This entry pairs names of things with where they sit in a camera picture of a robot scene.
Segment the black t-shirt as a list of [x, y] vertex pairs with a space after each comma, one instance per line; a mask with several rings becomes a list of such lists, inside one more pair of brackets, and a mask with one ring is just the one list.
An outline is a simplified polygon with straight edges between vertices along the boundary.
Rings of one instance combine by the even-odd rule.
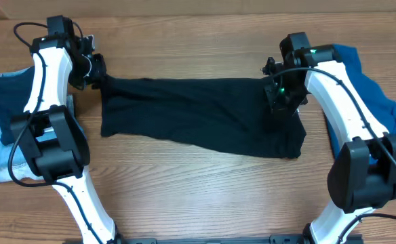
[[222, 153], [297, 158], [306, 137], [298, 115], [279, 122], [261, 79], [118, 79], [100, 82], [101, 136], [136, 134]]

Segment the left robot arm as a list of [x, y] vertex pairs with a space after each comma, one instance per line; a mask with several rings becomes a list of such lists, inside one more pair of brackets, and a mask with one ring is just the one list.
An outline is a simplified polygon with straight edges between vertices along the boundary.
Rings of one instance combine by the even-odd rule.
[[69, 85], [83, 90], [104, 78], [104, 59], [94, 53], [94, 37], [76, 34], [79, 25], [70, 18], [49, 17], [44, 27], [47, 35], [28, 46], [35, 74], [23, 113], [11, 121], [12, 150], [22, 151], [43, 179], [40, 186], [52, 186], [63, 198], [83, 243], [120, 243], [90, 176], [87, 139], [66, 105]]

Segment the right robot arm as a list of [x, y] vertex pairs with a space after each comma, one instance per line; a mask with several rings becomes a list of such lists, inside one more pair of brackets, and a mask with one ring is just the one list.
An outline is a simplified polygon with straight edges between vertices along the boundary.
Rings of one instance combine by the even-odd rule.
[[269, 58], [265, 92], [278, 122], [294, 116], [312, 95], [336, 134], [339, 153], [328, 174], [330, 202], [300, 234], [271, 235], [271, 243], [361, 243], [353, 229], [396, 199], [396, 135], [365, 105], [332, 45], [313, 47], [304, 32], [279, 45], [283, 60]]

